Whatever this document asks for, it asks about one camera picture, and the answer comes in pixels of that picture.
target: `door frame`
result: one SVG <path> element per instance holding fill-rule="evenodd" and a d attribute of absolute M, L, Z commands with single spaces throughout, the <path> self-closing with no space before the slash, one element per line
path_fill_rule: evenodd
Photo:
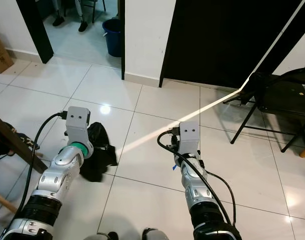
<path fill-rule="evenodd" d="M 16 0 L 32 41 L 43 64 L 54 55 L 52 45 L 40 17 L 35 0 Z M 120 0 L 121 22 L 121 79 L 125 79 L 125 0 Z"/>
<path fill-rule="evenodd" d="M 174 38 L 173 33 L 176 32 L 175 22 L 178 18 L 178 14 L 176 11 L 177 6 L 178 6 L 178 1 L 176 1 L 174 7 L 174 12 L 170 25 L 170 31 L 168 35 L 165 55 L 163 58 L 163 63 L 160 72 L 159 88 L 163 86 L 165 71 L 167 68 L 167 63 L 169 61 L 169 55 Z M 282 63 L 285 57 L 290 53 L 290 51 L 295 47 L 297 42 L 302 38 L 304 34 L 305 34 L 305 2 L 297 12 L 295 17 L 293 18 L 293 20 L 290 22 L 288 27 L 285 29 L 281 37 L 278 39 L 276 44 L 271 48 L 271 50 L 264 57 L 264 59 L 261 59 L 258 62 L 260 63 L 263 60 L 262 63 L 258 66 L 257 70 L 260 71 L 260 69 L 265 69 L 266 73 L 272 74 L 276 70 L 276 68 Z"/>

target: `black chair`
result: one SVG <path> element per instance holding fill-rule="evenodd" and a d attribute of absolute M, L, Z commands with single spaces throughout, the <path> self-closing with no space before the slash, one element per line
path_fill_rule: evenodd
<path fill-rule="evenodd" d="M 84 4 L 84 6 L 92 8 L 92 23 L 94 23 L 95 22 L 96 3 L 98 2 L 98 0 L 86 0 L 86 1 L 93 2 L 93 5 Z M 103 4 L 103 9 L 106 12 L 105 0 L 102 0 L 102 4 Z M 64 5 L 63 16 L 66 17 L 67 4 L 64 2 L 63 5 Z"/>
<path fill-rule="evenodd" d="M 233 100 L 240 100 L 242 104 L 254 103 L 230 143 L 235 143 L 243 128 L 293 135 L 290 142 L 281 150 L 284 153 L 299 136 L 304 134 L 305 123 L 297 133 L 247 126 L 246 123 L 256 108 L 263 113 L 305 121 L 305 88 L 303 85 L 305 85 L 305 68 L 295 69 L 283 75 L 254 72 L 240 95 L 223 102 L 226 104 Z"/>

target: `blue bucket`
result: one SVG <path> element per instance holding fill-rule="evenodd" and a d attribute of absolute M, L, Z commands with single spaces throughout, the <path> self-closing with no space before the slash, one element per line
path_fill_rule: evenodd
<path fill-rule="evenodd" d="M 119 19 L 109 19 L 102 23 L 102 28 L 105 31 L 108 53 L 113 57 L 121 57 L 121 21 Z"/>

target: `black door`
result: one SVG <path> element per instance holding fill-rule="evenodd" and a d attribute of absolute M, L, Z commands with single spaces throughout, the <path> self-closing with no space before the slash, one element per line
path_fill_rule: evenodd
<path fill-rule="evenodd" d="M 301 0 L 177 0 L 165 78 L 239 88 Z"/>

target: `green ring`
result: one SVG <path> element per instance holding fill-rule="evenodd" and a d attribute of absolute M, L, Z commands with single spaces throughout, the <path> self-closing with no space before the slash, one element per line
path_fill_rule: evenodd
<path fill-rule="evenodd" d="M 84 157 L 88 154 L 88 149 L 85 147 L 85 145 L 79 143 L 79 142 L 72 142 L 69 146 L 77 147 L 82 151 L 82 154 Z"/>

